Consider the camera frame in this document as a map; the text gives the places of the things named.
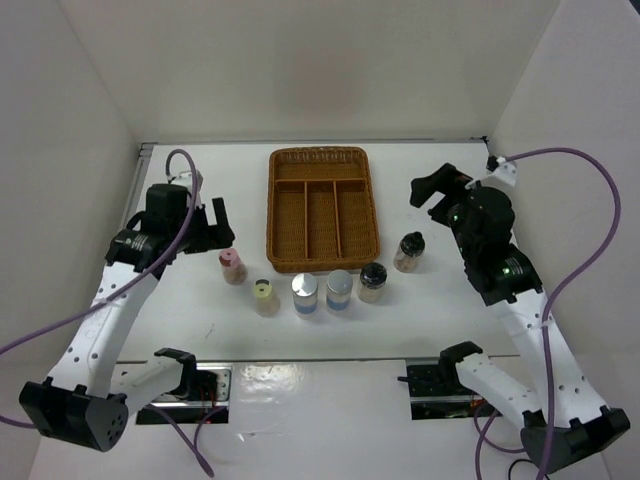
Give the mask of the black cap jar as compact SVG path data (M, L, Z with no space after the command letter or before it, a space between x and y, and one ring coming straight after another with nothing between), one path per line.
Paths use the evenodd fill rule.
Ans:
M358 297L365 303L378 302L383 293L387 281L386 268L378 263L366 264L359 274Z
M394 257L395 268L403 273L413 272L420 263L425 250L425 240L421 232L406 234L399 242Z

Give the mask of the pink cap spice bottle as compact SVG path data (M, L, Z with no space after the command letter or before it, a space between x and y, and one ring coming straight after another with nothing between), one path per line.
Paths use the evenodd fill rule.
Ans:
M218 260L222 268L223 278L228 284L240 285L246 280L248 272L236 249L227 248L221 250Z

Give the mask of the black cap jar front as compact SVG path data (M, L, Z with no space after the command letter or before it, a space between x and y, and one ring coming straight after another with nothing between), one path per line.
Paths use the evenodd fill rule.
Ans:
M365 303L378 302L383 293L387 281L386 268L378 263L366 264L359 274L358 297Z

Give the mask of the yellow cap spice bottle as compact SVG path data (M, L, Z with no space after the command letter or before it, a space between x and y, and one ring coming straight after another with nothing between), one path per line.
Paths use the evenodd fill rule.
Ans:
M255 310L259 315L271 317L278 313L280 309L279 297L269 280L256 280L252 292L255 300Z

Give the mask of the silver cap blue label bottle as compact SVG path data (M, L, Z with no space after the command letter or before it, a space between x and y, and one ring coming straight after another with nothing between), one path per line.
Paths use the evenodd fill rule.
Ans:
M291 281L294 308L298 315L309 316L318 306L318 282L311 273L299 273Z

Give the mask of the grey cap blue label bottle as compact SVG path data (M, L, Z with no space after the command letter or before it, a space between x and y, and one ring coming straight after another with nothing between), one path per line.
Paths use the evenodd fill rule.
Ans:
M326 305L335 312L349 307L353 289L353 278L346 270L334 270L327 277Z

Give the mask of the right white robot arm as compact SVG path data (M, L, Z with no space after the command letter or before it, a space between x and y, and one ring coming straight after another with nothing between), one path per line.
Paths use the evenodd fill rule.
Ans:
M413 179L410 203L419 208L436 193L443 197L429 216L451 229L470 284L505 328L533 382L525 387L466 341L441 352L439 384L450 393L468 388L484 397L518 429L525 453L546 474L606 449L630 421L591 386L545 312L542 282L512 241L509 197L451 164Z

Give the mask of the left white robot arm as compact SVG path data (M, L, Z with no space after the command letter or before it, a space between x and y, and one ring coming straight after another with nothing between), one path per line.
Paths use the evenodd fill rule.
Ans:
M115 377L118 357L142 306L156 289L168 259L134 287L128 284L160 259L170 243L185 254L221 250L235 235L222 198L212 201L216 224L206 209L191 209L184 186L154 184L143 211L111 241L94 312L79 326L62 358L41 382L28 382L19 403L44 437L107 452L120 440L128 418L168 394L185 400L210 391L214 375L198 369L194 354L164 347L137 373Z

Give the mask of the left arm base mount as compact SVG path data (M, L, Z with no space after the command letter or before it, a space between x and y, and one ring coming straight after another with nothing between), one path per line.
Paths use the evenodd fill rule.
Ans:
M160 425L168 421L157 412L164 412L178 425L196 426L227 424L233 367L230 363L202 362L197 366L199 380L185 398L163 394L144 407L135 417L137 425Z

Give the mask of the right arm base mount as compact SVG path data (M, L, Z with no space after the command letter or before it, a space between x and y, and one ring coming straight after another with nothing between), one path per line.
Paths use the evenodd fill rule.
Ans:
M477 410L488 417L494 411L478 393L446 380L435 359L407 360L397 381L408 391L414 421L472 418Z

